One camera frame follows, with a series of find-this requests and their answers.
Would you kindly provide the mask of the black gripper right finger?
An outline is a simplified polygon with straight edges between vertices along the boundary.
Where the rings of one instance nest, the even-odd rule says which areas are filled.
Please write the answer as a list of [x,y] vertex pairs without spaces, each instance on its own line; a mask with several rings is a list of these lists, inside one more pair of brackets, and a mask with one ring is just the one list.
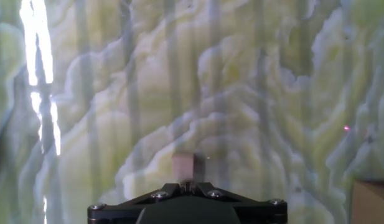
[[288,204],[280,198],[256,201],[214,187],[210,182],[190,185],[190,193],[193,196],[216,200],[229,205],[234,209],[241,223],[288,223]]

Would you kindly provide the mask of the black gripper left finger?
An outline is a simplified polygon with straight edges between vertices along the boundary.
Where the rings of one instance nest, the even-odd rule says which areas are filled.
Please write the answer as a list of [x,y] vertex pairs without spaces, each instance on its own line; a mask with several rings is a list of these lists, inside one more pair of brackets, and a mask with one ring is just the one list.
[[160,189],[136,197],[118,205],[105,203],[91,205],[87,209],[88,224],[110,224],[116,222],[136,223],[142,210],[148,205],[183,196],[185,186],[164,184]]

